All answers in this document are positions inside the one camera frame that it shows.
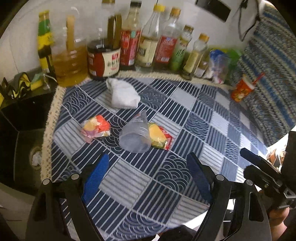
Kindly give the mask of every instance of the blue checkered tablecloth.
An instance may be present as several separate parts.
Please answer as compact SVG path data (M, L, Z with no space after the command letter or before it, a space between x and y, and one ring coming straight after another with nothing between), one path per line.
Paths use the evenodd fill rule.
M207 85L153 78L126 78L141 96L137 109L110 106L105 82L89 81L67 88L52 142L52 180L65 180L109 154L109 169L95 197L86 203L105 240L133 240L179 226L208 209L186 168L186 155L231 181L243 182L250 163L239 156L246 147L264 155L262 135L248 111L229 93ZM146 110L149 122L163 126L174 138L169 151L151 147L143 154L121 149L121 128ZM111 136L85 143L84 120L102 115L111 124ZM67 223L71 217L62 202Z

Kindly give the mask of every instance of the snack wrapper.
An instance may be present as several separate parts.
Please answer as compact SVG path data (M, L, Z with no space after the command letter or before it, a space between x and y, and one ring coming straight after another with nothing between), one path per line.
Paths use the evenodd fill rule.
M94 138L110 136L110 123L101 115L84 121L82 125L81 133L87 143L91 143Z
M148 123L151 145L157 148L169 150L173 137L162 127L155 123Z

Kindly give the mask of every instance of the yellow bottle cap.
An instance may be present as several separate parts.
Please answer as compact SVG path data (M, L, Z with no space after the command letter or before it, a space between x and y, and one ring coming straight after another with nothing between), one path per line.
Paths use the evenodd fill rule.
M178 8L178 7L173 7L171 12L170 12L170 15L171 16L174 16L174 17L179 17L180 16L180 13L181 13L181 9Z
M207 43L209 41L210 37L206 34L201 33L198 39Z
M161 5L161 4L155 4L154 8L153 8L153 11L164 12L165 11L165 6Z
M43 11L43 12L40 12L40 13L39 13L39 17L42 17L42 16L44 16L44 15L46 15L46 14L49 14L49 10L45 10L45 11Z
M106 4L115 4L115 0L102 0L102 3Z
M185 27L184 27L184 31L188 31L188 32L192 33L193 30L194 30L194 27L191 27L189 25L185 25Z

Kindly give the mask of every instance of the plastic cup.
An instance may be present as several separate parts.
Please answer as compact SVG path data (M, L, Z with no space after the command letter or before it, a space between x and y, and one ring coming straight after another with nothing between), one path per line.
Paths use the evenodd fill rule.
M254 89L255 86L252 84L250 79L246 75L243 75L242 79L237 84L236 89L231 93L231 98L236 102L240 102Z
M132 153L144 153L151 147L146 111L131 119L119 134L119 145Z

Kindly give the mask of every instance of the cable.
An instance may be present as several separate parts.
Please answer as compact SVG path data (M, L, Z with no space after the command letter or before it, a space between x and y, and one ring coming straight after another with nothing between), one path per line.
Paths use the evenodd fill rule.
M242 8L246 8L248 0L242 0L241 4L240 4L240 6L239 6L238 31L239 31L239 39L240 39L241 42L244 41L246 35L247 35L248 32L249 32L249 31L255 26L255 24L257 23L257 21L258 21L258 22L261 21L260 16L259 16L259 2L258 2L258 0L255 0L255 1L256 1L256 5L257 5L257 15L256 15L256 17L255 17L255 19L254 19L254 23L253 23L253 25L252 25L251 27L249 27L249 28L247 29L247 31L244 32L243 36L242 36L242 33L241 33L241 28L240 28L241 18L242 18Z

